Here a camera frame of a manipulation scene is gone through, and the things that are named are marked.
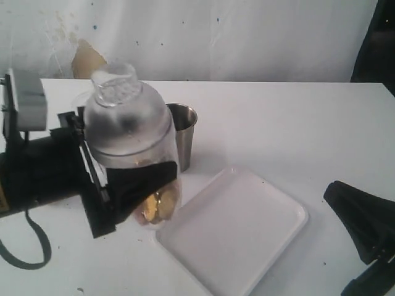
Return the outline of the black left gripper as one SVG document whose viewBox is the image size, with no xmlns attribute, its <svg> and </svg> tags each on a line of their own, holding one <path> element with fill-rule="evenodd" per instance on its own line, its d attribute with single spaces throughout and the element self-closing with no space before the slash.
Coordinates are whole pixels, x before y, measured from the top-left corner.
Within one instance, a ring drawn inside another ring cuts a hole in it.
<svg viewBox="0 0 395 296">
<path fill-rule="evenodd" d="M 138 168 L 108 168 L 106 188 L 99 182 L 85 142 L 84 107 L 60 113 L 60 127 L 30 140 L 16 128 L 17 112 L 4 108 L 1 153 L 1 216 L 79 195 L 93 237 L 116 230 L 151 194 L 176 180 L 175 161 Z"/>
</svg>

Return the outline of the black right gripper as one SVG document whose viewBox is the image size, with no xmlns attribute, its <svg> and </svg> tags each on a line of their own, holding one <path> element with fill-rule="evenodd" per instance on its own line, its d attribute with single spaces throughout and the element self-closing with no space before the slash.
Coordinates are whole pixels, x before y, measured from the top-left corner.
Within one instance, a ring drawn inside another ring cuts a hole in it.
<svg viewBox="0 0 395 296">
<path fill-rule="evenodd" d="M 344 296 L 386 295 L 394 287 L 394 202 L 341 181 L 323 195 L 349 233 L 360 259 L 372 263 L 341 292 Z"/>
</svg>

